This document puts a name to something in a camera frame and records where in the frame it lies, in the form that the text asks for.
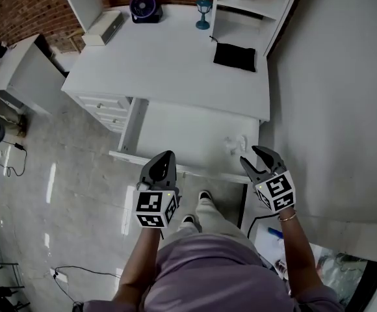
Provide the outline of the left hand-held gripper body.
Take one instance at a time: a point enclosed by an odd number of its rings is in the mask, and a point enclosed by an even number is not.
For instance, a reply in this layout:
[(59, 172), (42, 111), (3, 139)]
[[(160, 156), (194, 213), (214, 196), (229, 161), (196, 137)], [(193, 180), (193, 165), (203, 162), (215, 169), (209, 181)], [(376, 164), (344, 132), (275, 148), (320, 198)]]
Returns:
[(176, 175), (168, 174), (156, 181), (150, 176), (140, 176), (133, 197), (133, 214), (142, 228), (167, 228), (180, 204)]

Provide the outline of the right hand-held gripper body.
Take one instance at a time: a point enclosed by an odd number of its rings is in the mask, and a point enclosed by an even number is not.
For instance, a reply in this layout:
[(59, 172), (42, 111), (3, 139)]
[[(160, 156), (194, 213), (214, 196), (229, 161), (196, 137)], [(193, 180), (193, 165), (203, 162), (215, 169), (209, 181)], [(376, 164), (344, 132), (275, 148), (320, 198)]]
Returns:
[(291, 173), (285, 165), (276, 167), (273, 172), (256, 168), (254, 171), (254, 192), (273, 214), (295, 205), (296, 189)]

